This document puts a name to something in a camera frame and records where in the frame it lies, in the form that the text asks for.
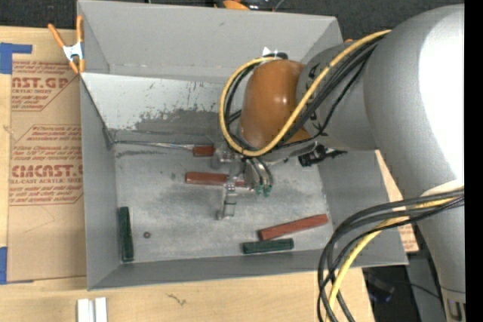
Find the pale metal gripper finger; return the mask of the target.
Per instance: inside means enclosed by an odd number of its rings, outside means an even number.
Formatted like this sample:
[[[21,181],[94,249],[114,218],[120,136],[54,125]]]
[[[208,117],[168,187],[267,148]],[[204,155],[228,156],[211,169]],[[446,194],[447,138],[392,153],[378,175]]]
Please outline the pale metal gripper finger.
[[[210,165],[212,169],[220,169],[232,163],[233,152],[230,149],[215,149],[211,156]]]
[[[217,211],[217,220],[231,219],[235,215],[238,200],[235,183],[229,183],[223,196],[222,207]]]

